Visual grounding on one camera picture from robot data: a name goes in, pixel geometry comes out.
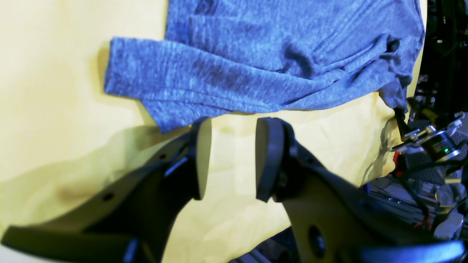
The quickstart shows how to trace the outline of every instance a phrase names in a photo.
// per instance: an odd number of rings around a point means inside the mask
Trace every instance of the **cable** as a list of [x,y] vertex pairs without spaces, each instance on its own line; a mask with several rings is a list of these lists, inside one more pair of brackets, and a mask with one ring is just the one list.
[[443,54],[442,56],[440,56],[439,58],[437,58],[433,62],[429,63],[428,67],[434,66],[436,63],[443,60],[446,56],[448,56],[450,53],[452,53],[452,51],[454,51],[457,48],[457,46],[459,46],[459,45],[460,45],[459,41],[455,42],[455,44],[445,54]]
[[429,208],[421,199],[421,197],[419,197],[417,193],[408,184],[409,175],[417,171],[420,171],[422,169],[433,168],[433,167],[438,167],[438,166],[446,166],[446,165],[461,165],[461,162],[458,160],[448,160],[448,161],[442,161],[442,162],[425,163],[425,164],[410,168],[402,173],[402,176],[400,177],[400,182],[403,188],[408,192],[411,198],[416,202],[416,205],[418,206],[418,208],[421,210],[421,212],[424,215],[423,221],[417,223],[414,227],[424,225],[426,227],[426,230],[430,230],[431,226],[430,226],[429,221],[431,219],[431,213],[429,211]]
[[408,127],[408,124],[405,122],[405,114],[403,110],[400,108],[394,108],[396,124],[398,126],[398,130],[400,131],[401,140],[404,140],[405,134],[411,131]]
[[426,228],[429,228],[429,219],[430,219],[429,208],[427,208],[424,201],[417,195],[417,193],[414,192],[414,190],[408,184],[408,181],[403,176],[400,178],[400,181],[401,181],[401,184],[402,184],[403,188],[409,193],[411,198],[413,198],[413,200],[416,202],[418,208],[421,209],[421,212],[424,215],[423,221],[416,224],[415,227],[417,227],[417,226],[419,226],[421,224],[424,224],[426,226]]
[[461,150],[461,148],[462,148],[463,146],[465,146],[465,145],[468,145],[468,140],[463,140],[463,141],[461,141],[461,142],[457,145],[457,148],[458,148],[459,150]]
[[455,211],[460,205],[462,205],[463,203],[465,203],[466,200],[468,200],[468,196],[466,196],[466,197],[463,198],[461,201],[459,201],[452,209],[450,209],[450,211],[449,211],[447,214],[450,214],[451,212]]

